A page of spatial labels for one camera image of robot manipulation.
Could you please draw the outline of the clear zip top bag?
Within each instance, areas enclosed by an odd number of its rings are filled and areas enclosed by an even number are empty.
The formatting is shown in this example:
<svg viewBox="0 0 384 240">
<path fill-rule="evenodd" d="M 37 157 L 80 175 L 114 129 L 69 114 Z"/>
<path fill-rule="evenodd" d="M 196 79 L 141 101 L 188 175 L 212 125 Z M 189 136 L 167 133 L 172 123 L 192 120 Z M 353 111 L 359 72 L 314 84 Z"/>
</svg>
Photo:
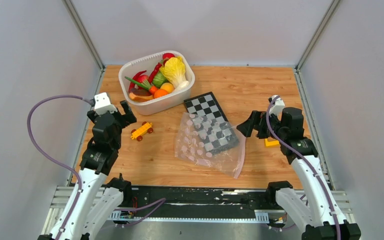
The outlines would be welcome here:
<svg viewBox="0 0 384 240">
<path fill-rule="evenodd" d="M 174 141 L 174 156 L 237 179 L 245 162 L 246 138 L 228 121 L 185 112 Z"/>
</svg>

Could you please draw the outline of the white plastic basket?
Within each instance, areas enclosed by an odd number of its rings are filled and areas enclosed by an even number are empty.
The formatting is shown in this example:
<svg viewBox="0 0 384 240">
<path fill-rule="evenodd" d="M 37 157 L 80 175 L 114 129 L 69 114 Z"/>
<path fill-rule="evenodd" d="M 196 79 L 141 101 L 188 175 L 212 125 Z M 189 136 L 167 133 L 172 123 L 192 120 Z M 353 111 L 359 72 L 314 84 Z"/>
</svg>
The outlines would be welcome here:
<svg viewBox="0 0 384 240">
<path fill-rule="evenodd" d="M 156 64 L 162 60 L 163 54 L 166 53 L 172 53 L 176 57 L 182 57 L 182 61 L 185 64 L 185 78 L 189 84 L 180 90 L 175 90 L 173 93 L 152 100 L 137 102 L 130 99 L 130 82 L 126 79 L 126 77 L 133 77 L 136 73 L 144 70 L 146 70 L 147 74 L 150 74 Z M 175 50 L 165 50 L 132 60 L 124 64 L 119 70 L 118 79 L 122 88 L 123 95 L 129 105 L 133 107 L 139 114 L 148 116 L 180 105 L 184 102 L 184 100 L 188 99 L 191 96 L 191 90 L 195 83 L 195 74 L 183 54 Z"/>
</svg>

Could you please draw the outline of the yellow napa cabbage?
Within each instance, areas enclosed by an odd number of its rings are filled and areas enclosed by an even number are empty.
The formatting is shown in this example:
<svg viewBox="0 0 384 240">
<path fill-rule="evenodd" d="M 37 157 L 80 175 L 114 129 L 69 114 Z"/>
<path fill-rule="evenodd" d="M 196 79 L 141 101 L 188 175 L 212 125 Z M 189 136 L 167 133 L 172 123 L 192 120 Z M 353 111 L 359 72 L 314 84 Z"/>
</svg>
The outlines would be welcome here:
<svg viewBox="0 0 384 240">
<path fill-rule="evenodd" d="M 186 66 L 181 56 L 169 58 L 159 71 L 174 86 L 175 91 L 186 88 L 190 83 L 186 78 Z"/>
</svg>

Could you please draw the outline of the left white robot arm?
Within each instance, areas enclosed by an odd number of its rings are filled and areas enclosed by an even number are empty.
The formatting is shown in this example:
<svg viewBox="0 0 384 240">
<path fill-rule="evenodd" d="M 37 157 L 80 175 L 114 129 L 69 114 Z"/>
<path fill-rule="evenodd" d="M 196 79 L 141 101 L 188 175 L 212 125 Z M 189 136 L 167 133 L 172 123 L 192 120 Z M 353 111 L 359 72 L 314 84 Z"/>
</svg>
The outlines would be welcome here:
<svg viewBox="0 0 384 240">
<path fill-rule="evenodd" d="M 99 93 L 85 102 L 93 106 L 87 117 L 94 124 L 80 163 L 80 170 L 68 202 L 50 233 L 40 240 L 94 240 L 117 206 L 126 207 L 133 201 L 131 183 L 122 177 L 113 178 L 103 195 L 94 203 L 107 179 L 122 146 L 122 131 L 137 119 L 126 101 L 121 101 L 124 114 L 111 103 L 109 95 Z"/>
</svg>

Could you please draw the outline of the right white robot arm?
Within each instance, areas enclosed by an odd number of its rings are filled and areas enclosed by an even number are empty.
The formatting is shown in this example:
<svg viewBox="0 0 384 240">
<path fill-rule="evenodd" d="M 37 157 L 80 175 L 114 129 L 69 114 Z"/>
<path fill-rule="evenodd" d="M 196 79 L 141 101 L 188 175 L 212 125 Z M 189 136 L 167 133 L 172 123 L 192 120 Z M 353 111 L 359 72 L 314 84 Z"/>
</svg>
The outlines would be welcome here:
<svg viewBox="0 0 384 240">
<path fill-rule="evenodd" d="M 256 137 L 272 137 L 281 144 L 280 150 L 298 175 L 307 204 L 292 185 L 284 180 L 270 182 L 265 195 L 272 209 L 283 208 L 301 231 L 303 240 L 359 240 L 361 230 L 350 223 L 327 184 L 322 172 L 319 154 L 311 139 L 304 136 L 302 110 L 286 107 L 281 117 L 265 111 L 252 111 L 248 119 L 237 127 L 249 138 L 254 130 Z"/>
</svg>

